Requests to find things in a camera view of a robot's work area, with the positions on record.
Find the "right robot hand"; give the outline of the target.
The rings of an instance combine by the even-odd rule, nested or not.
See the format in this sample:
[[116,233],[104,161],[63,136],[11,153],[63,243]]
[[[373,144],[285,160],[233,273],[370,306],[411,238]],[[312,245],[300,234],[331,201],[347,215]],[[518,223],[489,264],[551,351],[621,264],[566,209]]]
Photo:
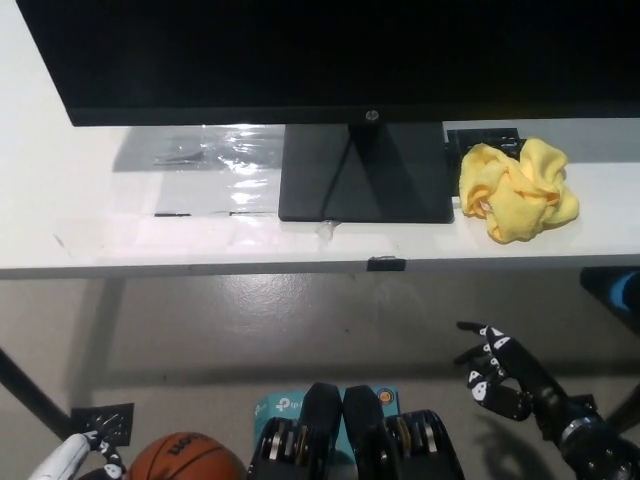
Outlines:
[[514,337],[491,325],[459,322],[482,342],[454,359],[468,369],[474,401],[504,418],[535,416],[543,437],[557,442],[574,418],[569,396],[541,363]]

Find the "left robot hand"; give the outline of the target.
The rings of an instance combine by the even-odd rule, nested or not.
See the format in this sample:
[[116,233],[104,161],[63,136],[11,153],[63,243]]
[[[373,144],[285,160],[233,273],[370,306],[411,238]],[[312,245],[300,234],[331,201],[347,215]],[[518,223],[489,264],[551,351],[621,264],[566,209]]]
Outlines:
[[[90,452],[102,455],[105,463],[79,476],[78,472]],[[29,480],[121,480],[127,478],[127,468],[122,457],[97,430],[69,436],[29,476]]]

